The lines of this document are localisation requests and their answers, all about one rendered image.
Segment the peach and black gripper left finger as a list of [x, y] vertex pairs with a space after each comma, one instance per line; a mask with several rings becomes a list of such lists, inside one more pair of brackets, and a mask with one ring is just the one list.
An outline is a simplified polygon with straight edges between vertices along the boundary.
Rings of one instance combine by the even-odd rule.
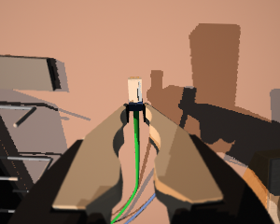
[[124, 104], [76, 140], [35, 182], [8, 224], [87, 224], [91, 213], [101, 213], [111, 224], [111, 210], [122, 199], [117, 157], [129, 116]]

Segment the green cable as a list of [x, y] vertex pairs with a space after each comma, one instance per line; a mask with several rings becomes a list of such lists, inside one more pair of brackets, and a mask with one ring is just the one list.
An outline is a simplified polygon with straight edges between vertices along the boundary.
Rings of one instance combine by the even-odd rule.
[[130, 200], [126, 203], [126, 205], [119, 212], [119, 214], [111, 221], [111, 224], [113, 224], [120, 217], [120, 215], [125, 211], [128, 205], [131, 203], [135, 193], [137, 192], [138, 185], [139, 185], [139, 168], [140, 168], [139, 111], [133, 112], [133, 126], [134, 126], [134, 144], [135, 144], [135, 188]]

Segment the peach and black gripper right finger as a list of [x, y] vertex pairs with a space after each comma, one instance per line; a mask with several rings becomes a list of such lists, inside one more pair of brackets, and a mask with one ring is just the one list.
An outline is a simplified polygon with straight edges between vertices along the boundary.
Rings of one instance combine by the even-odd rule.
[[148, 103], [143, 117], [157, 151], [155, 196], [169, 222], [176, 209], [187, 208], [192, 224], [274, 224], [254, 190], [196, 134]]

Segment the dark grey port rack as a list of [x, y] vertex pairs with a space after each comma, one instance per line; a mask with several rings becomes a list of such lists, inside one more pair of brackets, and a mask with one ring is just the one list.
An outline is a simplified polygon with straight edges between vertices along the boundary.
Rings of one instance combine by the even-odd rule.
[[[55, 80], [50, 58], [0, 55], [0, 89], [55, 91]], [[29, 110], [13, 124], [14, 127], [19, 127], [36, 111], [35, 106], [0, 105], [0, 108]], [[49, 161], [41, 176], [48, 170], [53, 161], [53, 158], [15, 156], [0, 156], [0, 159]], [[18, 189], [13, 180], [19, 179], [18, 176], [10, 176], [7, 168], [0, 160], [0, 224], [8, 224], [14, 211], [24, 198], [21, 193], [29, 191], [28, 189]]]

